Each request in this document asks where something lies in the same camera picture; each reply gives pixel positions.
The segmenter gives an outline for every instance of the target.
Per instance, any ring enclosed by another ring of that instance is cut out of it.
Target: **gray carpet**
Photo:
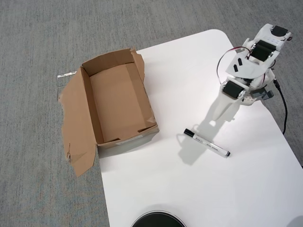
[[[293,32],[275,72],[289,109],[285,137],[303,164],[302,10],[302,0],[0,1],[0,226],[108,227],[98,159],[79,178],[64,159],[56,75],[108,51],[208,29],[234,45],[265,23]],[[275,94],[264,104],[282,128]]]

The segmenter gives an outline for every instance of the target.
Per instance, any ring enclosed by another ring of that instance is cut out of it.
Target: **white table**
[[[130,227],[150,210],[171,212],[187,227],[286,227],[303,214],[302,168],[263,104],[234,116],[235,106],[211,122],[216,65],[230,48],[223,32],[209,30],[138,51],[160,132],[126,153],[108,156],[123,146],[101,153],[111,227]],[[222,61],[221,80],[233,56]],[[185,128],[231,156],[182,135]]]

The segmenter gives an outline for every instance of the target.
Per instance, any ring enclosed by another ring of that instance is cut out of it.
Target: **open cardboard box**
[[[96,146],[110,148],[159,131],[144,89],[144,61],[135,50],[82,64],[60,94],[65,156],[77,176],[93,166]]]

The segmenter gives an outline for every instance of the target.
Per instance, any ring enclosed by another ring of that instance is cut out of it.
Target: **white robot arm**
[[[220,118],[233,103],[252,105],[257,100],[274,96],[264,87],[275,80],[271,67],[285,41],[291,39],[292,34],[287,29],[266,24],[254,40],[247,39],[238,48],[242,51],[236,54],[226,70],[229,76],[220,86],[219,104],[213,120]]]

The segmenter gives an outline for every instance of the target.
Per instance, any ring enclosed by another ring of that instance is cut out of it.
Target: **marker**
[[[204,144],[205,146],[207,146],[207,148],[211,151],[213,151],[214,153],[217,153],[218,155],[227,158],[231,153],[229,151],[224,150],[223,148],[209,142],[206,139],[203,139],[201,136],[198,136],[196,134],[194,134],[191,130],[189,129],[185,129],[184,134],[190,136],[191,138],[193,138],[194,140]]]

